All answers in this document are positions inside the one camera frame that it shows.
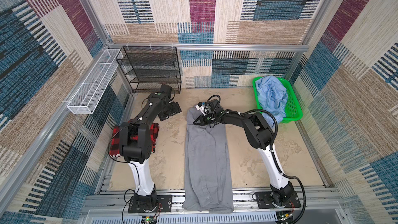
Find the crumpled blue fabric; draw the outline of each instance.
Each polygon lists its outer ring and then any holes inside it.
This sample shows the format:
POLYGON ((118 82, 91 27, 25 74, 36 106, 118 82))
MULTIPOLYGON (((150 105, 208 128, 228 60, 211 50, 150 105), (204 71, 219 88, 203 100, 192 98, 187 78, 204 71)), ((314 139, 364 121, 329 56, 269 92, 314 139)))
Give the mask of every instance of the crumpled blue fabric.
MULTIPOLYGON (((279 123, 286 117, 285 106, 287 103, 287 91, 275 76, 265 76, 256 81, 257 97, 260 106, 272 113, 279 123)), ((269 126, 274 130, 272 118, 262 113, 269 126)))

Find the wire mesh rack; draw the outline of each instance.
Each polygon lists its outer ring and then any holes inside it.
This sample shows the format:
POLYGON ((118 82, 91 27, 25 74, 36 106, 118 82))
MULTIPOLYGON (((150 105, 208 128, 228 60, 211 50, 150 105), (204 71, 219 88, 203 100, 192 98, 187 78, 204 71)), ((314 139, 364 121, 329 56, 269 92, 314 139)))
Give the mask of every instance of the wire mesh rack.
POLYGON ((68 109, 74 114, 92 114, 96 109, 116 68, 116 58, 122 58, 119 49, 105 50, 79 87, 68 109))
POLYGON ((153 93, 167 84, 181 92, 180 64, 175 47, 124 46, 116 61, 135 93, 153 93))

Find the folded plaid shirt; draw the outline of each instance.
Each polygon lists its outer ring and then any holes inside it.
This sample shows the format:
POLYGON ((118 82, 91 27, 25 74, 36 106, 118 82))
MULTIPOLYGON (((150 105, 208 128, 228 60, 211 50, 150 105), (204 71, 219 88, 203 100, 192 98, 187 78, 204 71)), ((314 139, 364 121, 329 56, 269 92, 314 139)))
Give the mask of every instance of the folded plaid shirt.
MULTIPOLYGON (((114 127, 113 128, 113 133, 112 136, 115 136, 117 132, 119 132, 120 127, 114 127)), ((159 124, 158 123, 153 123, 149 129, 150 137, 152 140, 152 153, 155 153, 155 144, 156 144, 156 138, 158 137, 159 133, 159 124)), ((130 139, 132 140, 138 140, 138 136, 130 136, 130 139)), ((109 155, 111 157, 121 157, 120 152, 119 152, 119 133, 116 134, 116 136, 112 139, 111 143, 111 150, 109 151, 109 155)))

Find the green basket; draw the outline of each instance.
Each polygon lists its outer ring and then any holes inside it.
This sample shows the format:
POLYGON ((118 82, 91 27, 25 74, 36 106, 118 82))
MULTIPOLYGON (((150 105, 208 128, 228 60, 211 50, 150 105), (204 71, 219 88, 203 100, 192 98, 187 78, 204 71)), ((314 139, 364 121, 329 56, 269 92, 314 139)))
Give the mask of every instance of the green basket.
MULTIPOLYGON (((260 106, 260 103, 258 102, 257 89, 256 89, 256 81, 260 78, 262 78, 262 77, 256 77, 253 79, 254 96, 256 97, 258 109, 262 109, 262 107, 260 106)), ((290 82, 288 82, 284 78, 278 78, 278 80, 282 83, 282 85, 287 90, 287 103, 286 103, 286 107, 285 107, 286 117, 284 117, 281 122, 289 123, 291 121, 300 120, 302 118, 301 107, 299 105, 299 102, 297 101, 295 92, 293 91, 293 88, 290 85, 290 82)))

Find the beige mat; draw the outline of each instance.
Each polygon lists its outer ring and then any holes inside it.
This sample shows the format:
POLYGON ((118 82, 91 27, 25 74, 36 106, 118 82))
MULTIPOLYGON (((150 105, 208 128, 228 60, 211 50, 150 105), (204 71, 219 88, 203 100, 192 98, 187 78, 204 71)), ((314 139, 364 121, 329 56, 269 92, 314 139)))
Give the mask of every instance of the beige mat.
MULTIPOLYGON (((149 157, 152 180, 157 189, 184 188, 184 145, 186 134, 186 115, 189 107, 200 101, 206 101, 211 95, 221 97, 221 106, 245 112, 256 108, 253 88, 228 89, 182 89, 174 101, 178 102, 182 112, 166 121, 159 121, 159 136, 156 151, 149 157)), ((141 111, 141 102, 148 94, 138 94, 133 104, 131 117, 141 111)), ((287 175, 300 178, 303 185, 323 185, 310 154, 294 122, 279 124, 275 141, 276 151, 287 175)), ((230 153, 232 186, 269 187, 269 176, 259 152, 250 146, 243 128, 226 125, 228 149, 230 153)), ((126 190, 135 187, 130 167, 116 163, 111 177, 109 190, 126 190)))

